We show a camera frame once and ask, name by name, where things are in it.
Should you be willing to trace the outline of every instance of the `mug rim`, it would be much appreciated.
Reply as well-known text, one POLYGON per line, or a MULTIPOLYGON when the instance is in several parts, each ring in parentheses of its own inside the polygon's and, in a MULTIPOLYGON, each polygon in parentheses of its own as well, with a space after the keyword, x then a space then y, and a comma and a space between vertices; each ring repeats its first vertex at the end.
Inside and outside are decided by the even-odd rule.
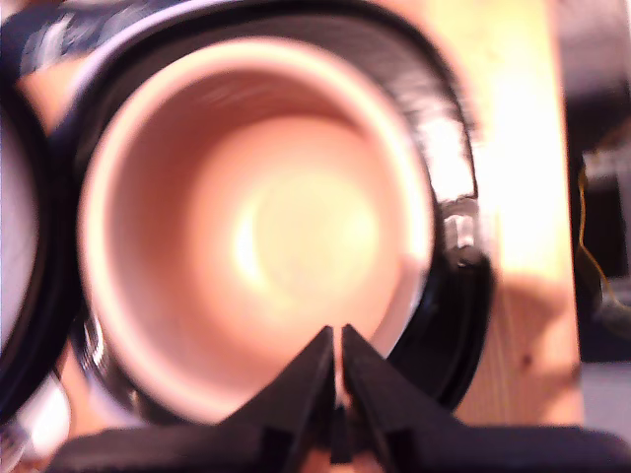
POLYGON ((4 107, 0 107, 0 116, 2 117, 2 149, 0 151, 2 175, 4 179, 11 182, 9 185, 2 185, 3 197, 6 199, 3 203, 6 203, 8 207, 7 209, 3 206, 2 213, 10 216, 2 219, 4 229, 1 234, 2 273, 10 275, 7 279, 11 284, 11 290, 7 291, 3 280, 2 311, 0 311, 0 353, 2 353, 19 324, 22 307, 34 279, 35 260, 40 241, 38 237, 39 202, 37 202, 34 170, 27 156, 28 151, 21 141, 16 123, 4 107), (8 177, 9 171, 12 172, 11 178, 8 177), (8 195, 7 187, 14 195, 8 195), (15 195, 17 192, 23 192, 23 194, 15 195), (5 229, 8 223, 13 225, 5 229), (16 239, 21 239, 20 244, 16 244, 16 239))
MULTIPOLYGON (((169 364, 150 337, 143 335, 142 328, 134 323, 133 310, 126 302, 124 291, 116 284, 116 270, 106 251, 105 215, 112 205, 111 188, 117 182, 128 151, 143 132, 144 118, 153 116, 164 104, 160 98, 172 97, 210 75, 239 70, 289 76, 316 89, 356 120, 363 130, 369 130, 389 156, 403 157, 400 161, 404 167, 405 162, 411 166, 421 160, 404 118, 376 84, 333 53, 296 40, 253 37, 198 49, 149 78, 121 106, 95 149, 87 173, 89 185, 84 185, 81 192, 77 230, 83 236, 78 238, 78 244, 84 291, 108 343, 130 378, 177 414, 208 422, 221 420, 238 406, 228 398, 230 396, 225 393, 222 396, 220 389, 216 389, 213 402, 209 402, 207 385, 200 389, 198 382, 169 364), (156 360, 161 361, 159 370, 156 370, 156 360)), ((415 279, 418 287, 414 297, 420 298, 435 244, 432 190, 422 166, 402 169, 400 176, 401 182, 397 179, 397 183, 403 184, 406 196, 402 205, 411 207, 404 210, 404 215, 413 215, 408 222, 410 228, 406 229, 407 244, 423 264, 415 279), (422 174, 416 176, 419 179, 413 177, 414 172, 422 174), (418 205, 429 211, 418 212, 418 205)), ((396 337, 388 330, 388 317, 384 314, 377 337, 373 337, 380 340, 376 348, 383 356, 387 356, 398 341, 417 303, 416 299, 410 301, 403 323, 394 330, 396 337)))

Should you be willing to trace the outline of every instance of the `wood grain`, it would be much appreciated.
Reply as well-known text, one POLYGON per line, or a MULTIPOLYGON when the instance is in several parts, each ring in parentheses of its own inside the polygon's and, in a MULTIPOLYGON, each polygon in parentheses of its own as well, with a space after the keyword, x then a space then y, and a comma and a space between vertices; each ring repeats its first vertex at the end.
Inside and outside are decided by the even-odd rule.
MULTIPOLYGON (((574 305, 558 51, 545 0, 383 0, 435 42, 477 120, 480 203, 494 229, 497 292, 476 377, 456 413, 471 424, 579 424, 574 305)), ((22 80, 49 130, 80 59, 22 80)), ((74 435, 105 426, 68 357, 74 435)))

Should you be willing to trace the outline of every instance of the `cable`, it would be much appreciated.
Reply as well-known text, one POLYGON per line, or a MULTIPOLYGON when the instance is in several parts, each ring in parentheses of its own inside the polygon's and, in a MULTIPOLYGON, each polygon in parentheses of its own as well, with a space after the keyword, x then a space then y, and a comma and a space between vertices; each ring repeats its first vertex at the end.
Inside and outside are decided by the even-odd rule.
MULTIPOLYGON (((586 221, 587 221, 587 206, 586 206, 586 203, 585 203, 585 187, 586 187, 586 184, 587 184, 587 176, 586 176, 586 173, 585 173, 585 168, 583 168, 583 169, 581 169, 581 173, 579 174, 579 197, 580 197, 580 202, 581 202, 581 223, 580 223, 580 226, 579 226, 579 249, 583 252, 583 254, 585 254, 587 256, 587 258, 590 260, 590 262, 594 266, 595 270, 599 274, 600 282, 602 283, 602 285, 606 289, 607 293, 609 294, 609 297, 613 301, 613 304, 617 308, 619 308, 622 313, 627 315, 626 317, 623 317, 624 318, 624 324, 626 326, 628 326, 628 327, 631 327, 631 306, 623 304, 618 299, 618 297, 615 295, 615 292, 613 291, 613 288, 611 287, 611 283, 609 283, 609 280, 606 277, 606 275, 604 274, 604 271, 602 270, 602 268, 598 264, 596 258, 587 249, 587 247, 585 246, 585 243, 584 243, 585 225, 586 225, 586 221)), ((612 332, 616 333, 617 335, 620 335, 620 336, 622 336, 624 338, 631 338, 631 330, 629 330, 628 328, 627 329, 621 329, 618 324, 607 323, 607 322, 611 322, 610 320, 607 320, 607 319, 605 319, 603 322, 605 323, 605 325, 607 326, 607 328, 609 330, 611 330, 612 332)))

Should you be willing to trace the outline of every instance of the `wooden surface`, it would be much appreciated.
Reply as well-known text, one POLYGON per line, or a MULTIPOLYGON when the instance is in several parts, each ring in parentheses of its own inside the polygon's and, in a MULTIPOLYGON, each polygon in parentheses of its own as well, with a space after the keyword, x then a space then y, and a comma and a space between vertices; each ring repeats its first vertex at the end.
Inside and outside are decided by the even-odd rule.
MULTIPOLYGON (((476 377, 457 409, 472 424, 579 424, 579 354, 563 117, 544 0, 384 0, 433 40, 478 121, 480 203, 498 287, 476 377)), ((50 129, 81 59, 22 80, 50 129)), ((74 435, 104 425, 76 363, 63 369, 74 435)))

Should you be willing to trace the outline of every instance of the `yellow wire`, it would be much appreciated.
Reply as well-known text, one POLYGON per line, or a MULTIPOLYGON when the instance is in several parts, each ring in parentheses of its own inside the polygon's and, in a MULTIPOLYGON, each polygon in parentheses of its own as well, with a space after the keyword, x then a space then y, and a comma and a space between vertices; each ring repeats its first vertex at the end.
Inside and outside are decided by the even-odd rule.
MULTIPOLYGON (((581 199, 581 225, 579 227, 579 249, 583 252, 583 254, 585 254, 587 256, 587 258, 590 260, 590 262, 594 266, 595 270, 599 274, 600 280, 601 280, 602 284, 604 285, 605 289, 607 290, 607 292, 609 294, 609 297, 613 301, 613 304, 615 306, 617 306, 618 308, 620 308, 623 312, 628 313, 628 314, 631 315, 631 306, 623 304, 616 297, 615 293, 613 292, 613 288, 611 287, 611 284, 609 283, 609 280, 607 279, 607 277, 604 274, 604 271, 602 271, 602 268, 600 267, 600 265, 598 264, 598 262, 596 261, 596 259, 592 255, 592 253, 585 246, 585 243, 584 243, 585 223, 586 223, 586 220, 587 220, 587 206, 585 204, 585 187, 586 187, 586 183, 587 183, 587 176, 585 174, 585 169, 582 169, 581 170, 581 174, 579 175, 579 196, 580 196, 580 199, 581 199)), ((620 335, 624 335, 625 337, 629 337, 630 336, 630 334, 628 332, 620 332, 619 330, 616 329, 616 327, 609 326, 609 329, 613 329, 615 332, 617 332, 620 335)))

